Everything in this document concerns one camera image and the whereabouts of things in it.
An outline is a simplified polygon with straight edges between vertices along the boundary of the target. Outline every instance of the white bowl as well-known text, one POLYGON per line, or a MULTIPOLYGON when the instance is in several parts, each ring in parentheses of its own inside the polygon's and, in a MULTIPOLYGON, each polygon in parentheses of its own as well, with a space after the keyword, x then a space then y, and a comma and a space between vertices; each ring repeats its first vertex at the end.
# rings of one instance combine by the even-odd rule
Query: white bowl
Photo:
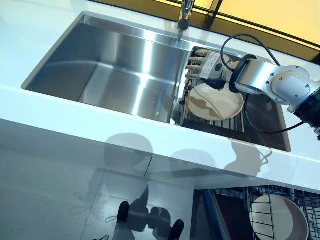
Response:
MULTIPOLYGON (((308 222, 300 208, 282 196, 271 194, 270 200, 275 238, 277 240, 307 240, 309 235, 308 222)), ((273 229, 268 226, 272 225, 270 204, 268 203, 268 195, 259 197, 252 204, 249 213, 251 226, 260 240, 270 240, 272 238, 267 236, 273 236, 273 229)))
POLYGON ((238 115, 244 106, 240 93, 233 93, 226 84, 217 90, 206 83, 195 86, 189 96, 188 108, 199 118, 222 121, 238 115))

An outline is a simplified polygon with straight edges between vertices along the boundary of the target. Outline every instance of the robot finger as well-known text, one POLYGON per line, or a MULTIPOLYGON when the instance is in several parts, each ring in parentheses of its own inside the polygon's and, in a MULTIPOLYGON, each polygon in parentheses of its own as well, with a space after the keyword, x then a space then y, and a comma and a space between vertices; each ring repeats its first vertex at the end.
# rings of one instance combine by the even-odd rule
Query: robot finger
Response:
POLYGON ((200 56, 200 57, 206 57, 210 53, 209 50, 206 49, 199 49, 195 52, 195 55, 200 56))
POLYGON ((188 60, 191 61, 193 64, 201 64, 201 63, 203 63, 204 58, 198 57, 198 56, 193 56, 193 57, 189 57, 188 60))
POLYGON ((201 71, 201 66, 197 66, 197 65, 187 65, 187 66, 185 67, 185 69, 191 70, 191 71, 193 71, 193 72, 195 72, 195 73, 199 73, 199 71, 201 71))
POLYGON ((187 79, 200 79, 199 74, 186 74, 185 77, 187 79))

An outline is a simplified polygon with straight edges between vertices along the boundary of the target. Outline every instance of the sink basin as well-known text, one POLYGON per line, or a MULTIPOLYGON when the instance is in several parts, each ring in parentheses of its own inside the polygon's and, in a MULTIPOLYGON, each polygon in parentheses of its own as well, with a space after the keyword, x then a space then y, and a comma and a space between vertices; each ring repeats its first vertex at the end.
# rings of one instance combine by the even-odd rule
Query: sink basin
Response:
MULTIPOLYGON (((179 124, 173 118, 179 111, 176 105, 183 94, 185 67, 193 47, 219 50, 220 46, 195 39, 178 41, 177 36, 83 12, 22 88, 163 123, 179 124)), ((236 58, 246 54, 231 49, 225 52, 236 58)), ((248 111, 258 127, 262 124, 266 127, 264 129, 271 131, 285 126, 282 111, 275 103, 270 103, 268 97, 260 95, 251 99, 248 111)), ((245 121, 241 124, 241 131, 232 129, 235 135, 245 132, 250 137, 240 140, 290 150, 286 133, 265 135, 251 129, 245 121)), ((218 127, 222 125, 223 122, 217 123, 218 127)))

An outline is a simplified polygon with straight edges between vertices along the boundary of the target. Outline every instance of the bowl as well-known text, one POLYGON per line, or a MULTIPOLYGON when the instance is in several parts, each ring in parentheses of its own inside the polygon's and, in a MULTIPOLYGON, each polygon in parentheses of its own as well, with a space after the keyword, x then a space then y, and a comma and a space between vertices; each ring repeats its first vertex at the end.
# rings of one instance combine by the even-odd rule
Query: bowl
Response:
POLYGON ((270 201, 268 195, 259 197, 252 204, 249 217, 260 240, 270 240, 272 237, 277 240, 307 240, 309 236, 309 226, 304 213, 296 204, 282 196, 270 194, 270 201))

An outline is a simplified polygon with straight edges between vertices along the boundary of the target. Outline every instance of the person's foot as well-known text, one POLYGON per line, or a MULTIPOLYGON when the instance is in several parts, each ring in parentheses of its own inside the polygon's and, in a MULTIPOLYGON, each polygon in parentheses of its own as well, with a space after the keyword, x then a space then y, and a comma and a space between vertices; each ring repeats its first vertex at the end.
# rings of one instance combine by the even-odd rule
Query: person's foot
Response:
POLYGON ((126 222, 128 215, 129 215, 129 203, 127 201, 123 201, 120 204, 119 210, 118 210, 118 216, 116 222, 126 222))
POLYGON ((177 220, 171 228, 168 240, 179 240, 184 228, 184 221, 182 221, 181 219, 177 220))

